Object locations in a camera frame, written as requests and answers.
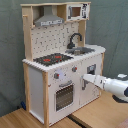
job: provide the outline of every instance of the white toy kitchen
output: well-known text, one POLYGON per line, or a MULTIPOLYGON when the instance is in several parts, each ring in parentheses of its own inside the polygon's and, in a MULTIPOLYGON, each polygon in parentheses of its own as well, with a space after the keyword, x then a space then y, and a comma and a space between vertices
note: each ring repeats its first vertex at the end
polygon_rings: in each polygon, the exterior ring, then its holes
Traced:
POLYGON ((27 111, 46 128, 100 96, 105 49, 85 44, 90 2, 22 4, 27 111))

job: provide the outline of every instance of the knob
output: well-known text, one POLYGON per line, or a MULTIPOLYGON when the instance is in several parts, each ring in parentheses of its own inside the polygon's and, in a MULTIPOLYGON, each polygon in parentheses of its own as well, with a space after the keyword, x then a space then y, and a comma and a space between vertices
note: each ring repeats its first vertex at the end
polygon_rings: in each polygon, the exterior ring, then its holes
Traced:
POLYGON ((76 72, 76 70, 77 70, 77 67, 73 67, 73 68, 72 68, 72 71, 73 71, 73 72, 76 72))
POLYGON ((55 78, 55 79, 59 79, 59 74, 58 74, 58 73, 55 73, 55 74, 54 74, 54 78, 55 78))

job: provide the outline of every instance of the sink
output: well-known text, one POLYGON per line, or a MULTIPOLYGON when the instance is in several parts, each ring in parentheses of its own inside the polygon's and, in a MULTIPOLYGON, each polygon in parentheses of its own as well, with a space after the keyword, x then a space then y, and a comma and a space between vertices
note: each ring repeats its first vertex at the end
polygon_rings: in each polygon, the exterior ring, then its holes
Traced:
POLYGON ((75 56, 79 56, 79 55, 83 55, 83 54, 87 54, 90 52, 94 52, 94 49, 91 48, 86 48, 86 47, 77 47, 77 48, 73 48, 73 49, 68 49, 65 51, 65 53, 68 54, 73 54, 75 56))

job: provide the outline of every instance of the table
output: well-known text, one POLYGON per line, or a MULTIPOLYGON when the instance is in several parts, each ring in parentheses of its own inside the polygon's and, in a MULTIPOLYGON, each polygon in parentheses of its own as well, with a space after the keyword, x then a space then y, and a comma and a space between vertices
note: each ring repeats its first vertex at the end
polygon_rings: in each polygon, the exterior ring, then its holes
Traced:
MULTIPOLYGON (((0 118, 0 128, 44 128, 37 119, 23 109, 0 118)), ((64 118, 50 128, 81 128, 69 118, 64 118)))
POLYGON ((102 92, 100 98, 71 114, 87 128, 115 128, 128 118, 128 104, 117 103, 112 94, 102 92))

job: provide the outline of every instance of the microwave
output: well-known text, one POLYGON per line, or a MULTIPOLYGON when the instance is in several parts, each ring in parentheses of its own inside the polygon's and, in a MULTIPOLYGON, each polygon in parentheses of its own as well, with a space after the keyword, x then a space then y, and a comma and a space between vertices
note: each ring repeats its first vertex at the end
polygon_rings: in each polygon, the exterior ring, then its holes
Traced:
POLYGON ((67 5, 67 21, 89 18, 90 3, 67 5))

